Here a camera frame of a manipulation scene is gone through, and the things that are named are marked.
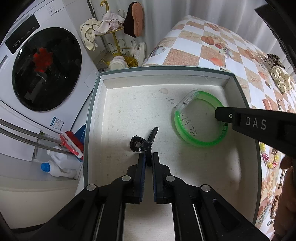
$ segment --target white curtain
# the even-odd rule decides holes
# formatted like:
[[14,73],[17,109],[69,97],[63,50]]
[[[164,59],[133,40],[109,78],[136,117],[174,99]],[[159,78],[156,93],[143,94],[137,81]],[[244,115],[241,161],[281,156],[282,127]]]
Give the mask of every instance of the white curtain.
[[[146,43],[146,56],[153,50],[157,43],[171,30],[171,28],[186,15],[193,15],[201,19],[223,26],[250,41],[265,53],[273,53],[280,57],[286,71],[295,77],[291,64],[272,32],[255,8],[266,4],[264,0],[138,0],[144,9],[143,35],[136,38],[136,42]],[[125,15],[132,1],[108,1],[111,11],[117,13],[123,9]],[[92,5],[97,18],[102,19],[105,7],[100,8],[100,1],[92,0]],[[118,31],[118,39],[124,39],[130,46],[132,37]],[[112,36],[106,36],[106,42],[114,41]]]

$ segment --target washing machine control panel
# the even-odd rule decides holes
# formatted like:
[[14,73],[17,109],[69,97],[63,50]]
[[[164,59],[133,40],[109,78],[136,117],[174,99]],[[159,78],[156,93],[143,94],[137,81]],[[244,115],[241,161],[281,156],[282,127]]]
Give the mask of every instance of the washing machine control panel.
[[54,0],[34,13],[38,22],[42,25],[50,17],[65,10],[65,6],[61,0]]
[[25,20],[5,41],[10,52],[14,54],[20,45],[39,27],[40,25],[34,15]]

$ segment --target white towel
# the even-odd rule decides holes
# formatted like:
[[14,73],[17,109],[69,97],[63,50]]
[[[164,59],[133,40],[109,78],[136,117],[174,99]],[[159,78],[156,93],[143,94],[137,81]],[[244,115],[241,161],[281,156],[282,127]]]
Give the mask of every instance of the white towel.
[[82,41],[89,50],[95,50],[98,45],[95,42],[95,31],[100,27],[101,21],[97,21],[95,18],[87,20],[80,25],[80,34]]
[[109,30],[118,29],[123,25],[124,18],[120,15],[111,12],[110,10],[106,12],[102,18],[101,25],[96,29],[97,34],[104,34]]

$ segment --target white plastic bottle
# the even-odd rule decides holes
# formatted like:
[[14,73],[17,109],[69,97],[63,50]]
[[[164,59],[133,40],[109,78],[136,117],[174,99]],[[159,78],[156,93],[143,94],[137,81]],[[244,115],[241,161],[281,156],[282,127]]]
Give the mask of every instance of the white plastic bottle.
[[69,169],[80,169],[81,162],[74,155],[67,155],[64,153],[59,153],[55,151],[47,150],[47,154],[52,157],[54,162],[61,168],[69,168]]
[[73,178],[76,176],[75,169],[60,169],[59,166],[52,160],[41,164],[42,171],[49,172],[54,177],[68,177]]

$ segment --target screw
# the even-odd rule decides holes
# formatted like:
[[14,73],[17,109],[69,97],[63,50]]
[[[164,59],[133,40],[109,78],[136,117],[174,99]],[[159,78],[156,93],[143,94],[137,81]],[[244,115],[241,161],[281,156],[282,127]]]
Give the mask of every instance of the screw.
[[121,179],[125,182],[128,182],[131,179],[131,177],[129,175],[125,175]]
[[168,182],[173,182],[175,180],[175,177],[174,176],[166,176],[165,179],[168,181]]
[[94,185],[94,184],[89,184],[89,185],[87,185],[86,189],[87,189],[87,191],[93,191],[93,190],[96,189],[96,185]]
[[209,185],[202,185],[202,190],[204,192],[209,192],[211,190],[211,187]]

